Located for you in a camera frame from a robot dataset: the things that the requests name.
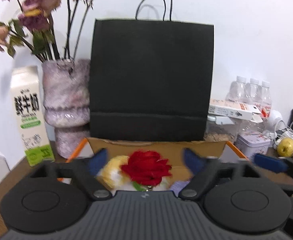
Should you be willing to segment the red artificial rose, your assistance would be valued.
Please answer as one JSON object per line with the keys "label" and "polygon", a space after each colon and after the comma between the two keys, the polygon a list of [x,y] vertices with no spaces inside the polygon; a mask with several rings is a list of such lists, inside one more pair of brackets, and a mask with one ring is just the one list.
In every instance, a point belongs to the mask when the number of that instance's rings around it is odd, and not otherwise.
{"label": "red artificial rose", "polygon": [[149,191],[158,186],[163,178],[172,176],[172,166],[168,161],[156,151],[135,151],[120,169],[137,191]]}

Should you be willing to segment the purple knit pouch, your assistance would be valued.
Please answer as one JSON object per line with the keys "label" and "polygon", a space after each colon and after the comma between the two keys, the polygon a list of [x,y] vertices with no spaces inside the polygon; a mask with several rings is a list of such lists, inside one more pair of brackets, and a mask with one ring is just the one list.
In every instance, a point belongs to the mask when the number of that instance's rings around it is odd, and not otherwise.
{"label": "purple knit pouch", "polygon": [[176,181],[174,182],[169,190],[172,191],[174,193],[174,195],[176,197],[178,197],[179,193],[190,183],[189,180],[187,181],[182,181],[182,180],[179,180],[179,181]]}

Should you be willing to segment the yellow green apple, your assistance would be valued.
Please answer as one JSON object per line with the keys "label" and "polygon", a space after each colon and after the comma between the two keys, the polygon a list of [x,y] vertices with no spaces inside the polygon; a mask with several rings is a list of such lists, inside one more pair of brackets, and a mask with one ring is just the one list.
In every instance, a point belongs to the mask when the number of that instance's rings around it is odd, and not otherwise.
{"label": "yellow green apple", "polygon": [[277,152],[280,157],[293,156],[293,139],[284,138],[277,146]]}

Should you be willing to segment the lavender tin box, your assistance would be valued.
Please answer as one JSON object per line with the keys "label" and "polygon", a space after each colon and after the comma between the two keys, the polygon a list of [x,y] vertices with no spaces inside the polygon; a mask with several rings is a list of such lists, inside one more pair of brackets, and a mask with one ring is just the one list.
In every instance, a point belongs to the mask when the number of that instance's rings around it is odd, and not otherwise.
{"label": "lavender tin box", "polygon": [[271,144],[269,137],[260,132],[242,132],[239,133],[235,141],[235,146],[250,160],[255,154],[265,155]]}

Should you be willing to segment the red pumpkin cardboard box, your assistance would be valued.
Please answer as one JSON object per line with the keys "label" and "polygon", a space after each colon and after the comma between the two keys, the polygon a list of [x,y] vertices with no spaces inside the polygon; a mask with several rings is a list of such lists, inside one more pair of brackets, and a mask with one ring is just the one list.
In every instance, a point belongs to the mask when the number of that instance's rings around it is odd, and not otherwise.
{"label": "red pumpkin cardboard box", "polygon": [[184,166],[183,149],[189,148],[202,157],[217,157],[224,163],[236,163],[240,159],[248,158],[231,142],[137,142],[137,141],[113,141],[99,138],[83,139],[66,162],[74,158],[90,157],[98,150],[106,148],[108,150],[107,159],[118,155],[130,155],[134,151],[156,151],[172,165],[171,182],[176,180],[186,180],[191,177],[191,172]]}

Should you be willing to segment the clear jar with seeds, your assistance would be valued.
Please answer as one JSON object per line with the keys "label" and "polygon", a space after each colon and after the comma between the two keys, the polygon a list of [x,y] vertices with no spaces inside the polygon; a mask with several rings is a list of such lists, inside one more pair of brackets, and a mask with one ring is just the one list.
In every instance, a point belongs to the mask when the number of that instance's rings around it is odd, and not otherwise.
{"label": "clear jar with seeds", "polygon": [[234,143],[237,139],[240,125],[240,119],[230,118],[228,116],[208,115],[204,141],[230,141]]}

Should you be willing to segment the small white round device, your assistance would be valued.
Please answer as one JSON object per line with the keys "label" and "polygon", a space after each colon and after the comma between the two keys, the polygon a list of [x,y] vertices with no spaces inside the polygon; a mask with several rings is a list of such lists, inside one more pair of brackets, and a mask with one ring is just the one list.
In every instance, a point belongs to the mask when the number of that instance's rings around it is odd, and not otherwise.
{"label": "small white round device", "polygon": [[266,119],[265,122],[265,130],[264,135],[270,137],[274,134],[274,129],[276,124],[283,119],[282,114],[277,110],[271,110],[269,117]]}

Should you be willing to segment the flat white carton box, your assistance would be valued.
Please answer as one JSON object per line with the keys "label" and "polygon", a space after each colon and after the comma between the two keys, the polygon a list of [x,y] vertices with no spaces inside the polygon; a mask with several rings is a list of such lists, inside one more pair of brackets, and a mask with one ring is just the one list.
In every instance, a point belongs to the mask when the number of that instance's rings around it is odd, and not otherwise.
{"label": "flat white carton box", "polygon": [[251,121],[254,123],[263,122],[261,112],[257,106],[241,102],[211,99],[208,114],[228,116],[230,118]]}

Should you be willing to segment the right water bottle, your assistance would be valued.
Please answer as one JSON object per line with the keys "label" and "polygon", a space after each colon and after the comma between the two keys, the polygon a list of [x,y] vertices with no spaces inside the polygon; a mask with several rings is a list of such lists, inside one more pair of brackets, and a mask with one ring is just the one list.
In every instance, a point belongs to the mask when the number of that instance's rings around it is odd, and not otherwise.
{"label": "right water bottle", "polygon": [[262,81],[258,88],[257,93],[258,107],[263,118],[268,118],[270,116],[272,99],[270,93],[270,83],[268,81]]}

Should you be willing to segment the water bottle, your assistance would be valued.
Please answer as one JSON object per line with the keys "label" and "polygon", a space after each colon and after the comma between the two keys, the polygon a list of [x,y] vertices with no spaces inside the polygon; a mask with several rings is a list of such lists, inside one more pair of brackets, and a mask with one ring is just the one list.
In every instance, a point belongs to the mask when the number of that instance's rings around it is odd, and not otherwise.
{"label": "water bottle", "polygon": [[229,92],[226,95],[226,100],[231,102],[244,103],[247,99],[245,86],[247,79],[242,76],[237,76],[236,80],[230,85]]}
{"label": "water bottle", "polygon": [[257,93],[258,107],[263,118],[268,118],[270,116],[272,99],[270,93],[270,83],[268,81],[262,81],[258,88]]}
{"label": "water bottle", "polygon": [[259,89],[259,80],[250,78],[245,85],[245,103],[254,105],[257,103],[257,95]]}

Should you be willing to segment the middle water bottle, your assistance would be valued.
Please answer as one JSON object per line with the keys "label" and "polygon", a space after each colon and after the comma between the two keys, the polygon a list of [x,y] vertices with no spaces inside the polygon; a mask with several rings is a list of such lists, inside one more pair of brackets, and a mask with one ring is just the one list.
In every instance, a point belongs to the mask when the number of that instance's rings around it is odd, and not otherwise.
{"label": "middle water bottle", "polygon": [[254,105],[257,103],[257,95],[259,89],[259,80],[250,78],[245,85],[245,103]]}

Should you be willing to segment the left water bottle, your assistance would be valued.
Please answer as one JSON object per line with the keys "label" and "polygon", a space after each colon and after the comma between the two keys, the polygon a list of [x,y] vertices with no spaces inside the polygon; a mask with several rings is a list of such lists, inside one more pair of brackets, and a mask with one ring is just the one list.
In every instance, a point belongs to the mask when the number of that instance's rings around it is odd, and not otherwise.
{"label": "left water bottle", "polygon": [[226,95],[226,100],[231,102],[244,103],[247,99],[245,86],[247,79],[242,76],[237,76],[236,80],[230,85],[229,92]]}

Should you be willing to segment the black paper bag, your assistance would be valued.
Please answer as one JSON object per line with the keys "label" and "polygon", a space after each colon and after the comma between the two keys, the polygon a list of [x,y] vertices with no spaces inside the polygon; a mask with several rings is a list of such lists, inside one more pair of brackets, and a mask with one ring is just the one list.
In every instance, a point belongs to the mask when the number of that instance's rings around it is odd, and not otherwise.
{"label": "black paper bag", "polygon": [[213,25],[96,20],[90,135],[126,141],[202,140],[213,61]]}

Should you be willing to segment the white green milk carton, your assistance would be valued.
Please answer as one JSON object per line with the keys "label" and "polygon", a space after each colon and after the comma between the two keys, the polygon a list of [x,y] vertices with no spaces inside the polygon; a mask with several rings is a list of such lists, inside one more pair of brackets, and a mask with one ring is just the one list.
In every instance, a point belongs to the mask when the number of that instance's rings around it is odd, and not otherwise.
{"label": "white green milk carton", "polygon": [[12,71],[10,94],[19,136],[30,166],[55,157],[47,135],[37,66]]}

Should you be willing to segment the dried rose bouquet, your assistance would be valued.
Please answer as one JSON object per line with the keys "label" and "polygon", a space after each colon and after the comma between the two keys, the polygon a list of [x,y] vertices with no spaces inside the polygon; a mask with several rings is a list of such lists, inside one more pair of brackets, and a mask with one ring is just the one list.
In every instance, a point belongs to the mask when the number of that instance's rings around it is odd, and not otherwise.
{"label": "dried rose bouquet", "polygon": [[63,54],[59,53],[54,29],[53,12],[62,0],[14,0],[19,5],[17,18],[8,23],[0,21],[0,52],[15,57],[16,48],[26,46],[41,62],[48,60],[73,60],[78,48],[70,48],[70,35],[80,2],[85,4],[82,22],[85,22],[94,0],[67,0],[67,32]]}

